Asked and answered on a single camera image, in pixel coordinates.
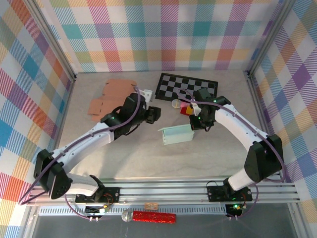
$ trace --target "vent grille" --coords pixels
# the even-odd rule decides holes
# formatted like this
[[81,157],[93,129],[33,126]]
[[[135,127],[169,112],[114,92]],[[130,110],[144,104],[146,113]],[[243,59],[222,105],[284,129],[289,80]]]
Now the vent grille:
[[[108,212],[99,215],[121,215],[126,209],[132,211],[146,211],[143,206],[124,206],[115,205]],[[75,208],[75,211],[83,214],[85,212],[84,206]],[[226,213],[225,205],[162,205],[158,207],[157,211],[163,213],[175,213],[176,215],[219,215]],[[40,216],[61,216],[61,215],[75,215],[67,206],[44,206],[41,207]]]

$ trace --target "aluminum rail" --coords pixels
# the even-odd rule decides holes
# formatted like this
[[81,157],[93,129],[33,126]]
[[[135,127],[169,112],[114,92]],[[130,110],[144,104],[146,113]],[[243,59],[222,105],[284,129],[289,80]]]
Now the aluminum rail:
[[[279,175],[273,175],[271,179],[279,179]],[[141,178],[141,179],[107,179],[102,180],[106,187],[120,187],[120,199],[117,205],[144,205],[146,202],[157,202],[159,205],[204,205],[204,204],[233,204],[236,202],[208,202],[206,183],[215,181],[222,185],[224,177],[217,178]],[[258,203],[298,203],[300,202],[295,185],[293,183],[260,182]],[[31,197],[42,192],[40,186],[36,186]],[[251,188],[255,198],[256,190]],[[75,195],[67,196],[74,203]],[[28,203],[29,206],[62,206],[65,205],[64,197],[51,200],[48,195],[42,195]]]

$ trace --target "red object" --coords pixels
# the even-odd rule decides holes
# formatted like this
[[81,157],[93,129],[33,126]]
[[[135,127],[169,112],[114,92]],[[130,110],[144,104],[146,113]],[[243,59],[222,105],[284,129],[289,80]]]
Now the red object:
[[187,111],[187,107],[184,107],[180,110],[180,113],[183,115],[189,116],[189,114],[187,114],[186,111]]
[[176,223],[176,214],[161,212],[133,211],[132,220],[135,222]]

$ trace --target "yellow object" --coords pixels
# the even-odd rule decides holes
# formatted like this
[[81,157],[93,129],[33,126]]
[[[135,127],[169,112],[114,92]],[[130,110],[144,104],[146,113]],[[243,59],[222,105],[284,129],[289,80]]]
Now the yellow object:
[[193,112],[194,112],[194,109],[192,109],[190,106],[188,106],[186,109],[186,113],[191,115],[191,114],[193,114]]

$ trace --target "flattened cardboard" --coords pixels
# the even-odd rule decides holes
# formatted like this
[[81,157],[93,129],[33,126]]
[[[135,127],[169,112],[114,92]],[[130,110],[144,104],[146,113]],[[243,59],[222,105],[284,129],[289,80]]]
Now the flattened cardboard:
[[113,109],[122,106],[126,97],[134,92],[136,84],[133,80],[109,79],[104,86],[103,95],[90,103],[88,114],[92,115],[92,120],[100,121]]

